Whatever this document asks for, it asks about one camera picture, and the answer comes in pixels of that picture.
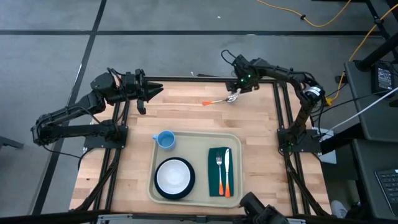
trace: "wooden tabletop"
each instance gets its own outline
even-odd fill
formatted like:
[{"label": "wooden tabletop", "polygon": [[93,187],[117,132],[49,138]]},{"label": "wooden tabletop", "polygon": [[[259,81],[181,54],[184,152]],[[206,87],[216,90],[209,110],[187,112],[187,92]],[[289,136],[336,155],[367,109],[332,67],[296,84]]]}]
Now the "wooden tabletop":
[{"label": "wooden tabletop", "polygon": [[[231,133],[243,144],[243,190],[253,192],[264,205],[271,204],[284,215],[291,215],[286,170],[277,152],[276,129],[279,127],[271,84],[261,84],[258,91],[241,95],[232,105],[218,103],[202,106],[202,101],[219,100],[228,95],[224,83],[163,82],[164,91],[147,104],[140,115],[131,101],[128,140],[122,150],[111,210],[125,213],[169,213],[197,215],[244,214],[242,208],[210,208],[158,204],[147,195],[152,135],[161,130]],[[289,89],[292,112],[300,103]],[[280,90],[282,109],[284,101]],[[111,119],[113,107],[97,114],[100,120]],[[79,206],[98,183],[104,149],[95,149],[81,162],[70,208]],[[322,169],[311,154],[301,153],[305,183],[324,210],[330,212]],[[299,211],[303,213],[300,190],[295,188]],[[100,208],[104,207],[108,186],[104,188]]]}]

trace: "knife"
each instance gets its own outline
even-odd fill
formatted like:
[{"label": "knife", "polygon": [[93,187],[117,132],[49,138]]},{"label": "knife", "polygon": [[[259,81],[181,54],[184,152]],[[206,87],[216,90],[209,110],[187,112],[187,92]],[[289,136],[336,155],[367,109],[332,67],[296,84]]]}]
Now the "knife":
[{"label": "knife", "polygon": [[225,178],[226,178],[226,187],[225,187],[225,197],[230,197],[229,194],[229,183],[228,183],[228,170],[229,170],[229,148],[225,151]]}]

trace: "white cable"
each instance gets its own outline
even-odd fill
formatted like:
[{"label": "white cable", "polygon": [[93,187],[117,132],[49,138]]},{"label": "white cable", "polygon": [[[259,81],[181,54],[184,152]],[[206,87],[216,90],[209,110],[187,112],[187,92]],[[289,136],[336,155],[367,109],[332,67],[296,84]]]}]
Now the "white cable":
[{"label": "white cable", "polygon": [[398,90],[398,87],[391,90],[389,93],[385,94],[383,97],[381,97],[380,99],[376,100],[375,102],[373,102],[372,104],[370,104],[369,106],[367,106],[365,109],[361,110],[360,112],[358,112],[356,115],[348,118],[347,120],[341,122],[340,124],[337,124],[336,126],[332,127],[331,129],[329,129],[329,131],[327,131],[324,135],[328,134],[330,131],[334,130],[335,128],[337,128],[338,126],[347,123],[348,121],[352,120],[353,118],[355,118],[356,116],[360,115],[361,113],[367,111],[369,108],[371,108],[372,106],[374,106],[376,103],[380,102],[381,100],[383,100],[384,98],[386,98],[387,96],[391,95],[393,92],[395,92],[396,90]]}]

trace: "gray floor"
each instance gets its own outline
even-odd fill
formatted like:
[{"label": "gray floor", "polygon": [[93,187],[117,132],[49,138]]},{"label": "gray floor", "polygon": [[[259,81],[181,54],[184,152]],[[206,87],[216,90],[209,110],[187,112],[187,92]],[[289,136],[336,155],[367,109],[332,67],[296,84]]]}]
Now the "gray floor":
[{"label": "gray floor", "polygon": [[[302,0],[268,1],[307,15],[316,24],[333,17],[343,2]],[[91,30],[100,0],[3,0],[0,1],[1,29]],[[383,1],[374,1],[380,15],[388,10]],[[386,19],[389,31],[397,22]],[[255,0],[219,1],[128,1],[108,0],[100,30],[368,30],[373,25],[365,4],[354,3],[334,23],[316,29],[288,12],[271,9]],[[230,49],[247,58],[262,57],[271,64],[294,67],[315,75],[327,93],[337,84],[343,63],[362,37],[234,36],[234,35],[140,35],[97,36],[87,65],[80,98],[89,92],[97,75],[114,67],[120,72],[143,68],[150,76],[190,76],[205,73],[230,76],[232,67],[220,52]],[[0,136],[25,143],[23,150],[4,147],[0,151],[0,217],[30,213],[49,154],[32,142],[29,128],[40,114],[65,106],[83,57],[88,36],[0,35]],[[363,58],[383,43],[371,37],[358,52]],[[336,103],[351,99],[349,87]],[[322,116],[322,127],[330,128],[355,114],[353,104],[336,108]],[[89,117],[71,124],[90,122]],[[81,154],[83,139],[66,139],[63,152]],[[77,160],[61,156],[44,205],[44,213],[68,209],[77,172]],[[330,199],[342,185],[325,176]]]}]

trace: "keyboard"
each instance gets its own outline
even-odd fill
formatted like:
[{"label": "keyboard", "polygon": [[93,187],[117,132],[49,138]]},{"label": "keyboard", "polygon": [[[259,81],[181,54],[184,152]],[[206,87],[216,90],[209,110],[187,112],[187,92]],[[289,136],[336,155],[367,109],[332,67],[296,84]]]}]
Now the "keyboard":
[{"label": "keyboard", "polygon": [[384,196],[390,206],[391,212],[398,215],[398,169],[376,171]]}]

